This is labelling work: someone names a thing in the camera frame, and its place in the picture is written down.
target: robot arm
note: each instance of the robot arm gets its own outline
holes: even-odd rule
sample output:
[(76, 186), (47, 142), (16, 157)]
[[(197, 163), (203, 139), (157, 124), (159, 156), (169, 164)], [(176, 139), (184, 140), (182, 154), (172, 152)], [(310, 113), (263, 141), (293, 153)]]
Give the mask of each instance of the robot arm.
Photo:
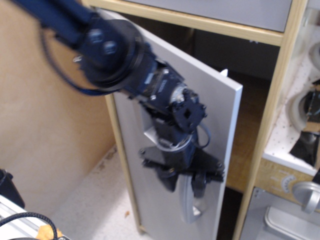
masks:
[(155, 147), (140, 150), (169, 191), (180, 174), (192, 176), (195, 197), (210, 181), (223, 181), (224, 165), (198, 144), (197, 127), (206, 117), (199, 96), (167, 62), (153, 54), (137, 28), (125, 20), (104, 20), (74, 0), (12, 0), (56, 32), (81, 54), (87, 80), (102, 94), (121, 92), (150, 115)]

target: knob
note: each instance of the knob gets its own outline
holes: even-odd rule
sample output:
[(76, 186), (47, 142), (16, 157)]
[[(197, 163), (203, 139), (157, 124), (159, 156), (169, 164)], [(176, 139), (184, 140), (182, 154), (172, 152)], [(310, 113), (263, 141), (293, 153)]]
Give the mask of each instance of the knob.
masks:
[(295, 199), (308, 214), (320, 209), (320, 185), (312, 181), (301, 181), (292, 188)]

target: cabinet door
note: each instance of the cabinet door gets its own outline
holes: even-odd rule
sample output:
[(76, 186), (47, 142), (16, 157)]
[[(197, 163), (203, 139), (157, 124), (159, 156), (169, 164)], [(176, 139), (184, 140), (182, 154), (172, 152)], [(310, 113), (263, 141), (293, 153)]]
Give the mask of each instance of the cabinet door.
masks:
[[(101, 14), (109, 19), (122, 18), (106, 11), (101, 11)], [(200, 102), (207, 106), (208, 117), (204, 123), (212, 137), (205, 151), (224, 162), (227, 175), (242, 86), (153, 34), (140, 30), (155, 54), (169, 62), (185, 78), (188, 87), (199, 94)], [(227, 176), (223, 183), (207, 184), (204, 197), (194, 202), (201, 216), (192, 223), (186, 223), (182, 203), (193, 201), (182, 199), (190, 193), (191, 186), (184, 185), (188, 179), (180, 175), (177, 189), (171, 193), (163, 187), (152, 169), (142, 167), (138, 152), (153, 145), (144, 135), (144, 112), (136, 101), (128, 100), (121, 93), (116, 93), (114, 99), (141, 225), (146, 232), (154, 240), (215, 239)], [(200, 141), (206, 140), (205, 134), (199, 135)]]

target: wooden shelf edge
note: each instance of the wooden shelf edge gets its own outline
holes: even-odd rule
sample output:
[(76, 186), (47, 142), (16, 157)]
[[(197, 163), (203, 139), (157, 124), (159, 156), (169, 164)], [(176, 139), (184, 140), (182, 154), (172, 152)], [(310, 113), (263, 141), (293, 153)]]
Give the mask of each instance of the wooden shelf edge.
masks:
[(161, 22), (274, 46), (281, 45), (284, 35), (282, 32), (216, 20), (208, 17), (202, 17), (123, 0), (83, 0), (83, 3), (86, 6), (103, 8), (119, 13), (153, 19)]
[(110, 119), (111, 119), (112, 129), (113, 129), (113, 133), (114, 133), (114, 137), (115, 137), (115, 143), (116, 143), (117, 150), (118, 150), (118, 153), (120, 156), (120, 163), (121, 163), (122, 171), (124, 174), (125, 183), (126, 183), (128, 193), (129, 193), (129, 198), (130, 198), (130, 202), (131, 202), (131, 206), (132, 206), (135, 225), (136, 225), (137, 230), (140, 233), (143, 233), (143, 232), (145, 232), (145, 229), (141, 225), (141, 218), (140, 218), (140, 214), (139, 214), (137, 198), (136, 198), (134, 186), (133, 186), (133, 183), (131, 180), (131, 174), (130, 174), (130, 170), (129, 170), (129, 164), (127, 161), (125, 145), (123, 142), (121, 129), (120, 129), (120, 125), (119, 125), (119, 119), (118, 119), (115, 99), (114, 99), (113, 94), (107, 95), (105, 97), (105, 99), (106, 99), (106, 104), (107, 104)]
[(281, 98), (283, 97), (282, 90), (285, 74), (287, 72), (289, 61), (293, 53), (299, 26), (302, 22), (307, 3), (308, 0), (293, 0), (291, 4), (288, 23), (284, 32), (282, 46), (280, 47), (279, 56), (277, 59), (271, 87), (268, 94), (268, 99), (266, 102), (266, 107), (261, 121), (261, 127), (255, 145), (255, 151), (253, 153), (252, 164), (249, 173), (249, 179), (251, 179), (251, 181), (249, 181), (242, 198), (240, 212), (232, 238), (233, 240), (239, 240), (241, 237), (242, 228), (247, 215), (252, 191), (255, 187), (255, 179), (258, 175), (262, 155), (271, 133), (271, 126), (276, 120), (279, 103), (281, 102)]

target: speckled surface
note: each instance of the speckled surface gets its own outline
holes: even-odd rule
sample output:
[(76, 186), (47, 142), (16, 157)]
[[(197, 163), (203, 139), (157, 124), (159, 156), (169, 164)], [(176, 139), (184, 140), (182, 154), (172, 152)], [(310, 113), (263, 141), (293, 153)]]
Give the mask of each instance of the speckled surface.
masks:
[(51, 219), (72, 240), (152, 240), (137, 231), (116, 147)]

